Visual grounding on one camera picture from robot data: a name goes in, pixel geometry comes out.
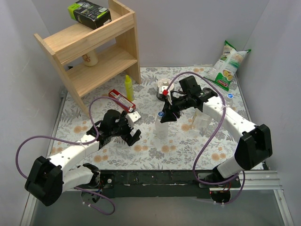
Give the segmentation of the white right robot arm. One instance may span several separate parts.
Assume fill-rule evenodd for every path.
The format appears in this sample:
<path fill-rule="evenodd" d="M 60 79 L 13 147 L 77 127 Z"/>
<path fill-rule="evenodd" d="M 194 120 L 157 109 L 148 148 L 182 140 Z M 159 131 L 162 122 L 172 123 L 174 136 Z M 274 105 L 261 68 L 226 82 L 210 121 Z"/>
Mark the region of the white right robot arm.
<path fill-rule="evenodd" d="M 214 86 L 201 88 L 195 76 L 179 81 L 184 95 L 174 97 L 169 86 L 163 86 L 165 104 L 161 123 L 177 121 L 181 111 L 195 108 L 210 116 L 219 124 L 216 130 L 224 127 L 238 143 L 234 156 L 213 168 L 203 180 L 204 185 L 221 185 L 233 180 L 240 172 L 251 170 L 272 155 L 271 132 L 265 124 L 256 125 L 240 116 L 226 105 L 222 94 Z"/>

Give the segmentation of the clear plastic bottle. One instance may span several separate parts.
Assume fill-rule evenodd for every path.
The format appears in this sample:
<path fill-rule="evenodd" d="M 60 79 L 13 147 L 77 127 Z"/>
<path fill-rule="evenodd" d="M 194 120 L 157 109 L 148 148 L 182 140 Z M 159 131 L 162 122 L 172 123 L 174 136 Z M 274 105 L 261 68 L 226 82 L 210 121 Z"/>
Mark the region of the clear plastic bottle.
<path fill-rule="evenodd" d="M 158 138 L 165 139 L 167 138 L 168 135 L 169 124 L 168 122 L 161 123 L 160 120 L 161 117 L 159 117 L 157 114 L 156 121 L 155 121 L 155 132 Z"/>
<path fill-rule="evenodd" d="M 226 106 L 232 108 L 233 107 L 233 98 L 229 99 L 229 98 L 227 98 L 227 95 L 226 95 L 224 99 L 225 99 Z"/>

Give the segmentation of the clear bottle with label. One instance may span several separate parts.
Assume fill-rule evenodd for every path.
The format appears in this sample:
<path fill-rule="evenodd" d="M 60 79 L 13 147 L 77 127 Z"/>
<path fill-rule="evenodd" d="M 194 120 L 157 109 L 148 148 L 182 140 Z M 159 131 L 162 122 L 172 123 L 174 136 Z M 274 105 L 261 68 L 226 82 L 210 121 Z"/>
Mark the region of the clear bottle with label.
<path fill-rule="evenodd" d="M 201 112 L 199 109 L 195 109 L 194 116 L 192 118 L 192 129 L 201 130 L 209 127 L 212 121 L 212 117 Z"/>

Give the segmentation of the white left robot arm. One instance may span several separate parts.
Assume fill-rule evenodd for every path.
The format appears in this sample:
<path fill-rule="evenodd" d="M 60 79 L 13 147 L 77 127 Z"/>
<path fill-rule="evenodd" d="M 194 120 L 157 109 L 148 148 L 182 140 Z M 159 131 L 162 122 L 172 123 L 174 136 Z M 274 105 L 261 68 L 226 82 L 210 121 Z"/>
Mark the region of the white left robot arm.
<path fill-rule="evenodd" d="M 74 166 L 110 143 L 113 137 L 120 137 L 128 146 L 132 146 L 140 139 L 140 130 L 131 134 L 135 122 L 140 118 L 136 111 L 120 113 L 108 110 L 103 119 L 97 121 L 76 145 L 49 158 L 37 158 L 26 180 L 25 189 L 45 206 L 50 206 L 71 188 L 97 188 L 100 185 L 100 170 L 96 166 L 91 163 L 85 163 L 76 169 Z"/>

